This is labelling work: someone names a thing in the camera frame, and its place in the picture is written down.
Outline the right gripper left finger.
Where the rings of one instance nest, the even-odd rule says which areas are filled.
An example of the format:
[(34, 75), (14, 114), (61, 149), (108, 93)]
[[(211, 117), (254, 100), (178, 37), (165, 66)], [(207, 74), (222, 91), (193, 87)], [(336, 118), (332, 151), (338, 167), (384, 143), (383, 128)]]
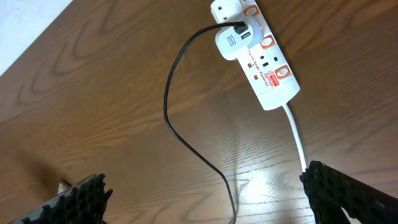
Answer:
[(113, 193), (105, 190), (104, 174), (92, 174), (60, 192), (12, 224), (105, 224), (107, 202)]

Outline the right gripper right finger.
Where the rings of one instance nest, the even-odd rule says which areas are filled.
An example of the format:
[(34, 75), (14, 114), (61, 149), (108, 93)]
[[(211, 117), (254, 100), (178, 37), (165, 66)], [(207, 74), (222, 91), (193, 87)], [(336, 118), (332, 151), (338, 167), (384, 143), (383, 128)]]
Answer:
[(316, 223), (397, 223), (397, 199), (320, 161), (300, 176)]

